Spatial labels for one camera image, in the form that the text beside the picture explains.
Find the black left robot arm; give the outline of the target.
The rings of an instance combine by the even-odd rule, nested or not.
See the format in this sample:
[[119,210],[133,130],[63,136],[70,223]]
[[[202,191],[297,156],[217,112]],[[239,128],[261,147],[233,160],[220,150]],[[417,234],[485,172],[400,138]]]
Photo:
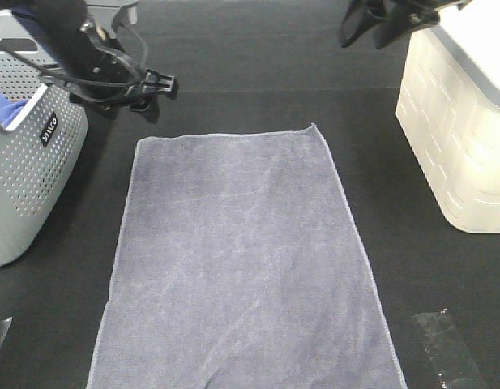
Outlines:
[[28,12],[41,30],[57,70],[37,65],[0,41],[0,50],[38,70],[40,80],[68,92],[70,102],[95,111],[127,107],[147,122],[160,117],[159,96],[175,99],[176,79],[147,68],[149,48],[139,38],[142,57],[133,59],[110,36],[85,1],[0,1],[0,11]]

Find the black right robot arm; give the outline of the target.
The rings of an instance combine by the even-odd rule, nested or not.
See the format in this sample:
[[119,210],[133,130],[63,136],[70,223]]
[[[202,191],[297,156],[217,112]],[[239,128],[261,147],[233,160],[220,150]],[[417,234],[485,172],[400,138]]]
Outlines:
[[451,6],[462,10],[469,3],[469,0],[397,0],[387,7],[384,0],[353,0],[340,25],[340,45],[348,48],[373,30],[374,47],[383,49],[407,35],[438,25],[440,11]]

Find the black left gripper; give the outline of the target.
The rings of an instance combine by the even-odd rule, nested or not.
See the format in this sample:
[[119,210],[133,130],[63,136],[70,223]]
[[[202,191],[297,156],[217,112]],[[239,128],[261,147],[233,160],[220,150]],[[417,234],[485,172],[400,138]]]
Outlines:
[[141,46],[140,58],[131,57],[116,39],[101,28],[82,28],[81,44],[86,64],[79,66],[76,81],[67,82],[71,100],[99,112],[127,107],[149,123],[160,117],[159,97],[177,97],[177,79],[147,67],[149,47],[133,29],[127,28]]

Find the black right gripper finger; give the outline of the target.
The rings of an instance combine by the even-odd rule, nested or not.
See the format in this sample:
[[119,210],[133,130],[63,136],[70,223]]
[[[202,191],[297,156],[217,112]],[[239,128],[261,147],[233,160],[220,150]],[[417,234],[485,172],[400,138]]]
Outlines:
[[365,32],[385,20],[383,0],[352,0],[339,29],[341,47],[349,47]]
[[398,39],[412,33],[419,25],[420,16],[411,7],[394,7],[387,20],[374,32],[374,46],[384,49]]

